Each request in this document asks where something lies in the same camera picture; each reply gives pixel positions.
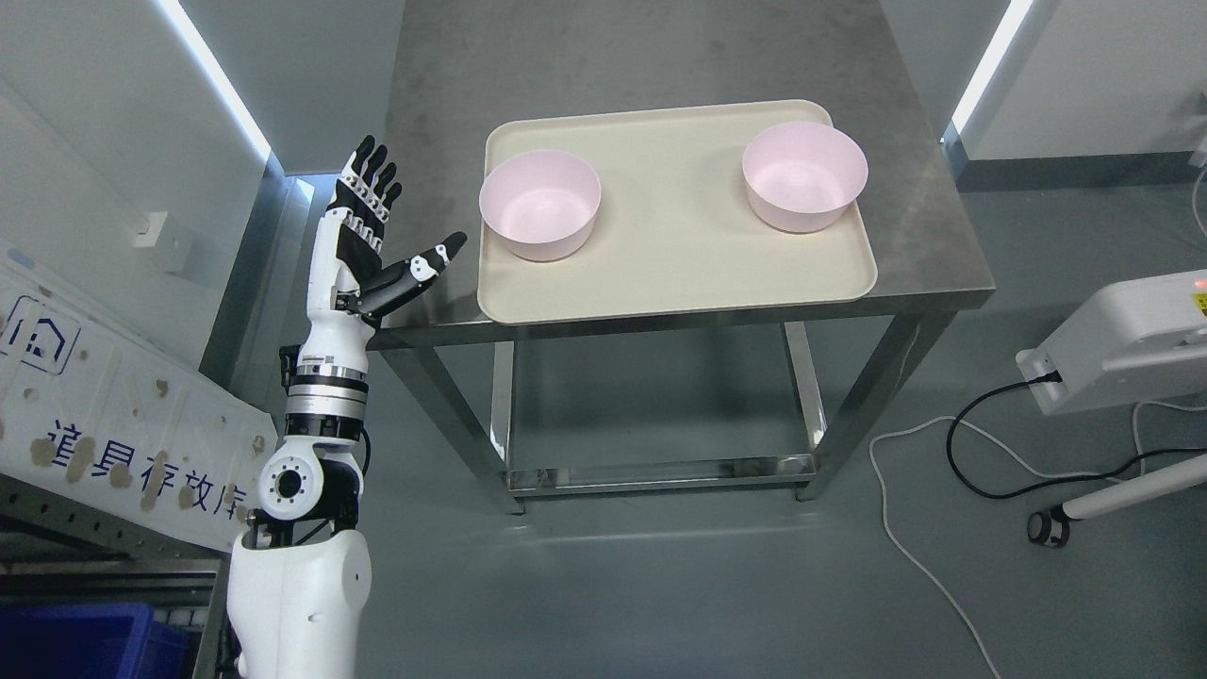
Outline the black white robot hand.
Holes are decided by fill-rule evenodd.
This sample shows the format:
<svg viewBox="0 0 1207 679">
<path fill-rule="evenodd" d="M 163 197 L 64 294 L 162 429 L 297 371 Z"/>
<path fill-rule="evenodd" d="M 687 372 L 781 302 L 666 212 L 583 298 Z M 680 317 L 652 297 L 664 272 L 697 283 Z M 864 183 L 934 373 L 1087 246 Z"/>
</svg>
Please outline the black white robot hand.
<svg viewBox="0 0 1207 679">
<path fill-rule="evenodd" d="M 389 213 L 401 197 L 387 146 L 366 135 L 346 159 L 321 215 L 307 274 L 307 309 L 380 328 L 435 287 L 466 245 L 465 232 L 384 265 Z"/>
</svg>

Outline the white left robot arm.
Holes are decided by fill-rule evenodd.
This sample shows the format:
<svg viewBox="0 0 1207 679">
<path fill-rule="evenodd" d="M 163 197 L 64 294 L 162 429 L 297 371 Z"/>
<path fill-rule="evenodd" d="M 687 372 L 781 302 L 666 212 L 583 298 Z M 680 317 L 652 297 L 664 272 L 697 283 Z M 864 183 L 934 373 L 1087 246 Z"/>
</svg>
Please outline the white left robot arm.
<svg viewBox="0 0 1207 679">
<path fill-rule="evenodd" d="M 241 678 L 352 678 L 373 572 L 358 533 L 355 447 L 368 399 L 371 328 L 309 314 L 288 369 L 285 435 L 256 478 L 258 507 L 231 555 L 228 617 Z"/>
</svg>

